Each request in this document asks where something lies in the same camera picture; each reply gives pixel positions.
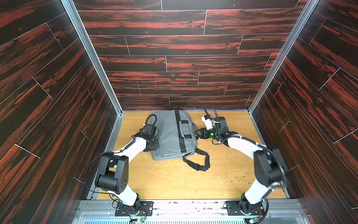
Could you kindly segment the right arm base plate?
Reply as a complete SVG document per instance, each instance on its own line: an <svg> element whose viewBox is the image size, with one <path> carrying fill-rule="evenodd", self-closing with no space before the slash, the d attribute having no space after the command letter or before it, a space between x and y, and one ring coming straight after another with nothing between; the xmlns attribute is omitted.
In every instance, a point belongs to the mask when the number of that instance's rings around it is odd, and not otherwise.
<svg viewBox="0 0 358 224"><path fill-rule="evenodd" d="M223 206L229 216L262 216L265 213L262 202L250 204L241 200L226 201Z"/></svg>

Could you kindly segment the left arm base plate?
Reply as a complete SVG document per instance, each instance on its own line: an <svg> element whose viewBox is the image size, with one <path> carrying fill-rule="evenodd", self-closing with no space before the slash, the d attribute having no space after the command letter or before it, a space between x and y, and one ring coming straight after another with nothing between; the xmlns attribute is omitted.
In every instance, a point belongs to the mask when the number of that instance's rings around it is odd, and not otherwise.
<svg viewBox="0 0 358 224"><path fill-rule="evenodd" d="M122 203L118 203L115 216L116 217L150 217L153 214L153 201L142 201L136 202L132 206L124 205Z"/></svg>

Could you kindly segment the grey zippered laptop bag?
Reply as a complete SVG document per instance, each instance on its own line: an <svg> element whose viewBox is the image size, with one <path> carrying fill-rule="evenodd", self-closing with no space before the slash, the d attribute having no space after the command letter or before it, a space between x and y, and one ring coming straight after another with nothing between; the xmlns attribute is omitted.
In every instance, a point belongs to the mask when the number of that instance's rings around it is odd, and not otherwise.
<svg viewBox="0 0 358 224"><path fill-rule="evenodd" d="M196 171L207 171L210 168L210 156L197 148L197 126L189 114L181 110L157 111L150 123L158 129L159 148L152 151L155 161L182 159ZM205 156L205 164L200 165L187 159L194 154Z"/></svg>

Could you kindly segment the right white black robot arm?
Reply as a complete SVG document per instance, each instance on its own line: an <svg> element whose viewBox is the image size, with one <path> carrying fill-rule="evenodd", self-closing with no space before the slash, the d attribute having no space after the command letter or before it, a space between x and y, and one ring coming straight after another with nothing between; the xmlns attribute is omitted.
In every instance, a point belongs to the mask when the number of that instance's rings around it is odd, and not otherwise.
<svg viewBox="0 0 358 224"><path fill-rule="evenodd" d="M254 161L255 180L240 199L239 208L243 215L254 215L274 189L287 188L287 167L279 149L271 149L236 132L219 135L213 129L202 128L196 134L201 139L215 139L218 144L236 149Z"/></svg>

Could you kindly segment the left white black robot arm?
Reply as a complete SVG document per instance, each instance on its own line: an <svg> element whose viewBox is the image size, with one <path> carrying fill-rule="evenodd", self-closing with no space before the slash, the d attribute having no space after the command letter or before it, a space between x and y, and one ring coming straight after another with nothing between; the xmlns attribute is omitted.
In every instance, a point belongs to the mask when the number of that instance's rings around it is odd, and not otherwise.
<svg viewBox="0 0 358 224"><path fill-rule="evenodd" d="M159 149L155 136L132 136L132 140L116 152L105 152L101 155L95 186L118 199L117 205L129 215L140 211L140 196L129 186L129 163L140 152L151 152Z"/></svg>

